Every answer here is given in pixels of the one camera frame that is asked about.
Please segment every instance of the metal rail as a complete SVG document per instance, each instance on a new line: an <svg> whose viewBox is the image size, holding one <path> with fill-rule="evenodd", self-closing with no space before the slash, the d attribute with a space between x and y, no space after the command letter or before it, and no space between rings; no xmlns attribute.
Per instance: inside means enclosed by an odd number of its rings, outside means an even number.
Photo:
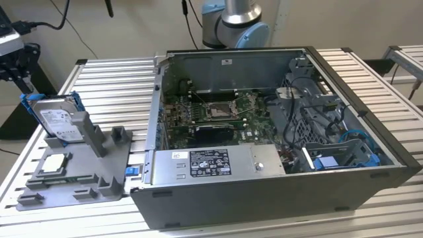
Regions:
<svg viewBox="0 0 423 238"><path fill-rule="evenodd" d="M391 59L413 77L423 80L423 46L389 46L383 58Z"/></svg>
<svg viewBox="0 0 423 238"><path fill-rule="evenodd" d="M353 53L320 50L324 59L423 164L423 116ZM93 122L135 132L129 164L144 161L153 82L153 60L89 60L70 73L61 94L77 90ZM421 237L423 173L399 188L380 191L355 211L187 230L149 230L129 197L120 201L17 212L16 199L30 178L45 143L37 128L0 187L0 237ZM125 191L139 178L127 178Z"/></svg>

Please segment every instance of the blue drive bracket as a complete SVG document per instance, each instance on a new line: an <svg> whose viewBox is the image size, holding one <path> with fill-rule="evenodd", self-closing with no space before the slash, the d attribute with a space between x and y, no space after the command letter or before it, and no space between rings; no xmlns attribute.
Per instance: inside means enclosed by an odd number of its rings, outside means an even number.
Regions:
<svg viewBox="0 0 423 238"><path fill-rule="evenodd" d="M34 117L34 119L37 120L38 124L41 125L42 129L45 130L46 134L49 137L52 137L50 133L48 132L46 128L44 127L37 115L34 114L32 107L29 106L29 101L34 101L34 100L41 100L45 98L45 94L33 94L29 96L29 98L26 98L25 94L20 95L20 103L24 105L26 111L29 112L29 114Z"/></svg>
<svg viewBox="0 0 423 238"><path fill-rule="evenodd" d="M85 107L84 107L84 104L81 103L81 100L80 100L80 96L77 94L77 92L72 91L70 92L70 96L73 97L74 99L74 104L76 104L76 108L80 112L85 111Z"/></svg>

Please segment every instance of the white wall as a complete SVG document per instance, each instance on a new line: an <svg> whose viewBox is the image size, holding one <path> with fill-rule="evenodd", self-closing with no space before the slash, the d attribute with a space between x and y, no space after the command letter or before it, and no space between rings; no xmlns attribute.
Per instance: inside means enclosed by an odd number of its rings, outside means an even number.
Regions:
<svg viewBox="0 0 423 238"><path fill-rule="evenodd" d="M62 9L65 0L53 0ZM257 0L263 21L273 28L279 0ZM60 14L49 0L0 0L12 20L45 21L58 25ZM85 43L101 59L151 57L156 51L193 49L180 0L113 0L114 17L109 18L104 0L70 0L68 20ZM192 0L201 17L203 0ZM189 9L193 37L201 45L201 29ZM60 31L48 27L25 36L41 45L40 65L52 83L60 87L77 59L93 59L77 35L66 24ZM17 103L20 95L13 85L0 84L0 104Z"/></svg>
<svg viewBox="0 0 423 238"><path fill-rule="evenodd" d="M272 45L379 58L389 45L423 44L421 12L421 0L281 0Z"/></svg>

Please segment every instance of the motherboard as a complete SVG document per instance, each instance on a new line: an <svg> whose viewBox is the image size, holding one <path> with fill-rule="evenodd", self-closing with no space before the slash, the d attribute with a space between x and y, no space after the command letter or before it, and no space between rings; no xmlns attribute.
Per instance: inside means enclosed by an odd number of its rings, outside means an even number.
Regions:
<svg viewBox="0 0 423 238"><path fill-rule="evenodd" d="M167 97L169 149L273 144L280 147L265 97L257 91L231 91Z"/></svg>

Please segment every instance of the blue latch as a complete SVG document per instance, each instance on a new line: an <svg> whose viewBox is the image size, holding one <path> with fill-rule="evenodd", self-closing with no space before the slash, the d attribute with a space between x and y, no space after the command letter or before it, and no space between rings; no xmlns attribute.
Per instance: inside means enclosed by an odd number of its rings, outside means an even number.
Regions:
<svg viewBox="0 0 423 238"><path fill-rule="evenodd" d="M140 174L140 168L139 167L127 167L125 170L125 176L137 176Z"/></svg>

